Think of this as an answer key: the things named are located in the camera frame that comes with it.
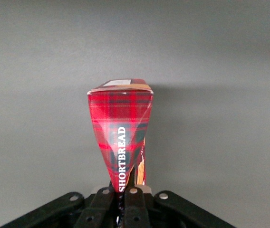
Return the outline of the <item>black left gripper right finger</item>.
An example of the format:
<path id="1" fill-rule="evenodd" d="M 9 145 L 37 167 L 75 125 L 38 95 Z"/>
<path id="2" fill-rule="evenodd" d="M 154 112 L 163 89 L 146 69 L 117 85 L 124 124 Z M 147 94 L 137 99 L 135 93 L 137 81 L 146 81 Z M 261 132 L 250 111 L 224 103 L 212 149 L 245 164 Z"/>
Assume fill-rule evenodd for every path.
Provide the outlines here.
<path id="1" fill-rule="evenodd" d="M 130 187 L 124 195 L 123 228 L 150 228 L 145 196 L 139 187 Z"/>

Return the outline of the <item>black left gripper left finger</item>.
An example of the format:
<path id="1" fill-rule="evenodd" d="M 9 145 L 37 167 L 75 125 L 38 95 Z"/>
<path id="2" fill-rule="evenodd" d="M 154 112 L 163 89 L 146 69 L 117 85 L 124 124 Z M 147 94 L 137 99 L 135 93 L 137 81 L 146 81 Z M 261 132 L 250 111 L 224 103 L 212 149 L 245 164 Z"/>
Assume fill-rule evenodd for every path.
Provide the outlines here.
<path id="1" fill-rule="evenodd" d="M 81 212 L 75 228 L 114 228 L 115 191 L 112 187 L 101 188 L 93 197 L 89 206 Z"/>

